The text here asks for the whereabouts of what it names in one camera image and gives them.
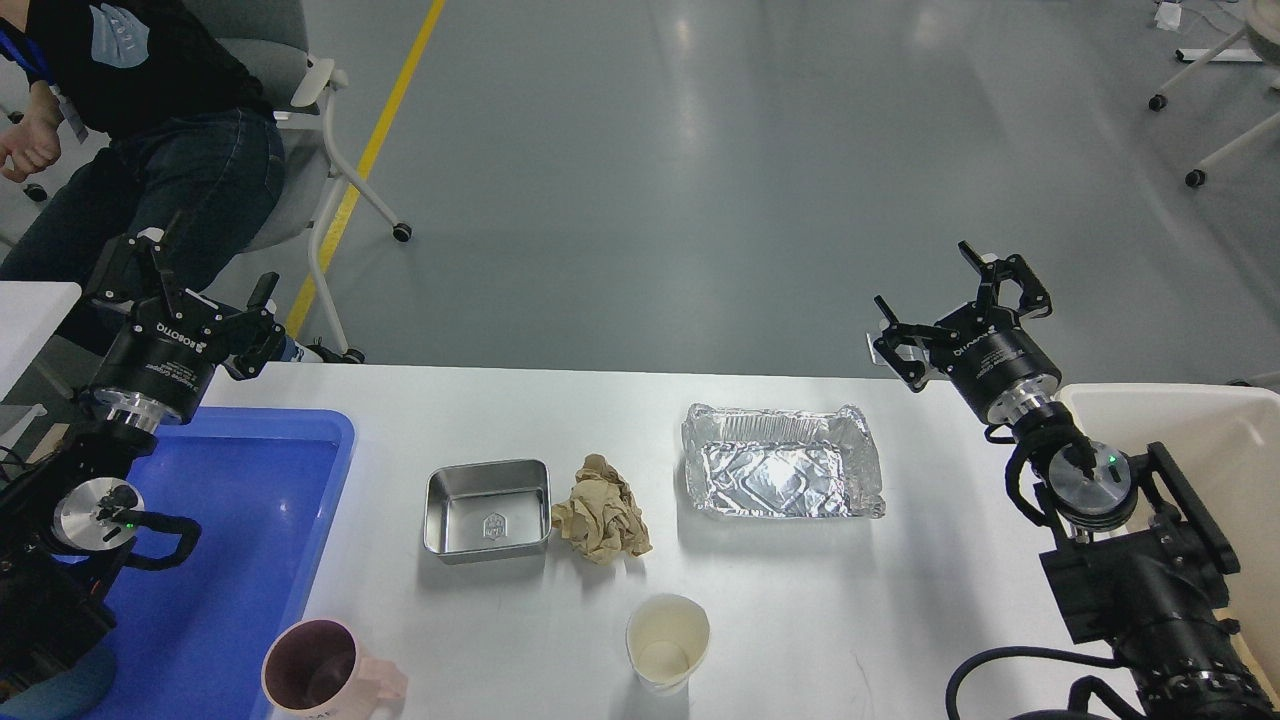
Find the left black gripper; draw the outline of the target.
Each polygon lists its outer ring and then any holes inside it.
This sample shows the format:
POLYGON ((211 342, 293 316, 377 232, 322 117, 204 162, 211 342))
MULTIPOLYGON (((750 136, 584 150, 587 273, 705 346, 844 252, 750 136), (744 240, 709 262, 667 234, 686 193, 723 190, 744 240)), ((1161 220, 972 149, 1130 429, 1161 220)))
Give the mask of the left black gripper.
POLYGON ((253 379, 285 338, 268 307, 278 273, 259 277, 244 309, 186 302, 165 236, 145 229, 109 240, 84 283, 90 305, 128 313, 92 379, 92 401, 131 427, 189 423, 218 365, 234 380, 253 379))

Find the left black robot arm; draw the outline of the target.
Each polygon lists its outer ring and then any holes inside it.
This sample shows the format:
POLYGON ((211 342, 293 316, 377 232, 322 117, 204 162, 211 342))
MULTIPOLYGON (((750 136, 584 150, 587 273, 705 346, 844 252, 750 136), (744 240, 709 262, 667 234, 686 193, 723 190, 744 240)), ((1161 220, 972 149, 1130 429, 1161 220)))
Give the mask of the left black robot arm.
POLYGON ((129 483, 157 430, 186 425, 219 368, 257 377, 285 336, 261 274, 244 307, 186 288, 155 228, 110 240, 84 301, 125 322, 84 400, 95 415, 3 492, 3 698, 70 671, 116 626, 106 596, 127 568, 163 571, 195 551, 201 525, 150 510, 129 483))

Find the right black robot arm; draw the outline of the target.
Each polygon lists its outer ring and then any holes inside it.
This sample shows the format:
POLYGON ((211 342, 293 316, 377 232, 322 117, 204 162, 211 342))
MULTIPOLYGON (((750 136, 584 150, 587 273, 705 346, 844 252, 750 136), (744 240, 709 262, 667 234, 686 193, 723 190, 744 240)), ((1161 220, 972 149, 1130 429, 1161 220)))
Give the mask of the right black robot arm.
POLYGON ((884 324, 873 351, 910 391, 948 379, 992 445, 1011 456, 1004 488, 1015 509, 1047 528, 1055 547, 1039 556, 1071 641, 1106 643, 1107 657, 1032 646, 973 655, 946 685, 956 719, 959 692, 977 669, 1001 659, 1047 659, 1123 669, 1135 684, 1126 702, 1106 680, 1080 676, 1061 708, 1034 719, 1088 719, 1100 701, 1117 719, 1275 719, 1277 708, 1233 646, 1240 630, 1216 612, 1240 561, 1221 527, 1162 443, 1130 455, 1088 437, 1057 398, 1062 373, 1025 332, 1052 311, 1048 291, 1012 254, 959 251, 978 274, 975 297, 928 324, 906 323, 876 296, 884 324))

